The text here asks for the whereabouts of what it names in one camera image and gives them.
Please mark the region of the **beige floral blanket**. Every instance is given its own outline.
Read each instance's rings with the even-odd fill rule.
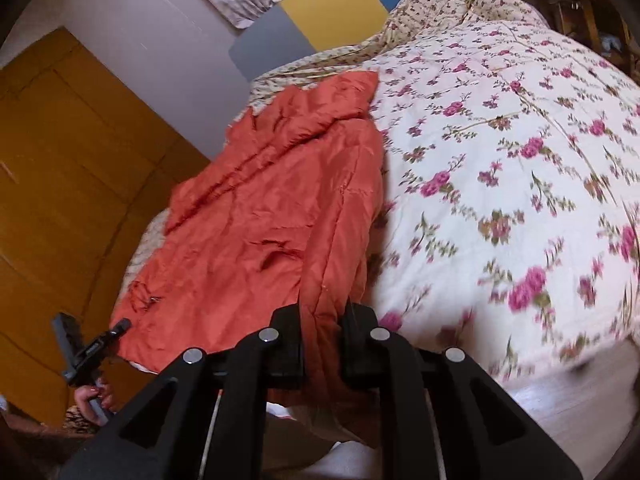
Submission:
[[[250,104],[352,68],[380,74],[386,204],[367,301],[383,325],[422,348],[461,346],[500,381],[633,332],[635,83],[519,0],[402,0],[361,45],[255,80]],[[144,246],[162,243],[163,221]]]

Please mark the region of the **metal bolt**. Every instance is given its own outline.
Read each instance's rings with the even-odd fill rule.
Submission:
[[[182,354],[182,358],[184,359],[184,362],[192,365],[202,359],[202,350],[200,350],[199,348],[189,348],[188,350],[184,351],[184,354]]]
[[[270,343],[271,341],[276,341],[276,339],[280,337],[280,332],[268,326],[267,328],[260,330],[258,337],[265,343]]]
[[[369,335],[376,341],[386,341],[391,337],[389,330],[387,330],[386,328],[382,328],[381,326],[374,328],[371,332],[369,332]]]
[[[444,352],[445,357],[453,363],[461,363],[465,360],[465,353],[460,348],[447,348]]]

